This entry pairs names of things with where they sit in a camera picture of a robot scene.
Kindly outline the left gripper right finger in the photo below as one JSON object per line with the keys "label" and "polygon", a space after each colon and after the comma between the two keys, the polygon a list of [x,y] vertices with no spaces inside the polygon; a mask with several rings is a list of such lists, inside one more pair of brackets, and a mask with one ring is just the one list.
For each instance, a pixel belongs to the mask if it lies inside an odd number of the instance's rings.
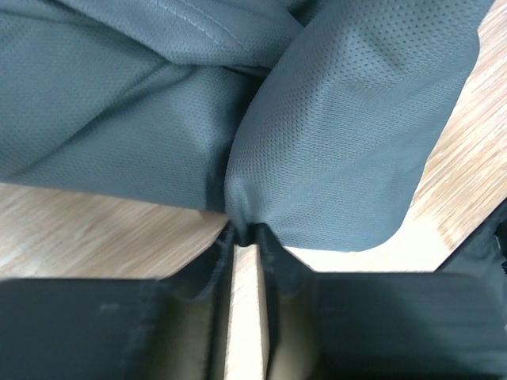
{"label": "left gripper right finger", "polygon": [[504,321],[474,277],[315,272],[264,224],[269,379],[503,379]]}

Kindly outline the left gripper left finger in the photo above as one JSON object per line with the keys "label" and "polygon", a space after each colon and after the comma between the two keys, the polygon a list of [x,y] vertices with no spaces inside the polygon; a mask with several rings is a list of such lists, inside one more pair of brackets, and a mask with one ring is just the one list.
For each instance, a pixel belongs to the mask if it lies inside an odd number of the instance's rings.
{"label": "left gripper left finger", "polygon": [[234,230],[163,279],[4,279],[4,379],[221,379]]}

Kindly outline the dark grey t shirt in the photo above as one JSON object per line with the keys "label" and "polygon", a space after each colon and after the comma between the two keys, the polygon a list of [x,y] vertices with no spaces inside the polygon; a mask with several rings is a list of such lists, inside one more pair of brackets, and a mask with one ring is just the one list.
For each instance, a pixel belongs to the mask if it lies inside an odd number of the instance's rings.
{"label": "dark grey t shirt", "polygon": [[490,7],[4,1],[1,179],[370,249],[406,216]]}

